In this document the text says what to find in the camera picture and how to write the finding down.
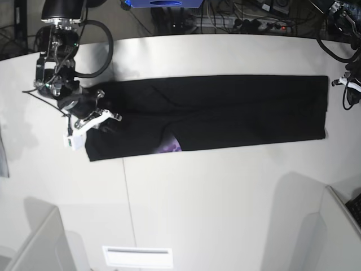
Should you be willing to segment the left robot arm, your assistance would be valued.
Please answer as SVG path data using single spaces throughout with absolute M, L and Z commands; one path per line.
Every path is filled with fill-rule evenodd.
M 360 103 L 360 5 L 349 1 L 311 1 L 322 14 L 316 27 L 316 41 L 320 48 L 334 60 L 345 64 L 343 76 L 331 82 L 332 86 L 344 86 L 342 106 L 348 111 Z M 326 47 L 320 37 L 323 21 L 330 21 L 341 34 L 350 38 L 355 53 L 342 58 Z

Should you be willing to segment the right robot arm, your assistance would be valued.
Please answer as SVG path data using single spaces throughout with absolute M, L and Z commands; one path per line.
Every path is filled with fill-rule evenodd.
M 99 128 L 108 119 L 122 119 L 117 113 L 99 108 L 98 101 L 104 98 L 104 91 L 89 91 L 79 82 L 81 78 L 100 76 L 112 61 L 114 40 L 110 30 L 103 23 L 87 17 L 88 9 L 99 7 L 103 3 L 45 1 L 42 9 L 41 20 L 47 25 L 40 30 L 34 91 L 39 94 L 40 100 L 55 100 L 55 109 L 68 118 L 64 144 L 72 150 L 85 145 L 86 133 L 90 129 Z M 99 27 L 107 36 L 108 55 L 98 71 L 76 72 L 74 57 L 78 52 L 82 33 L 76 32 L 75 25 L 81 29 L 87 25 Z

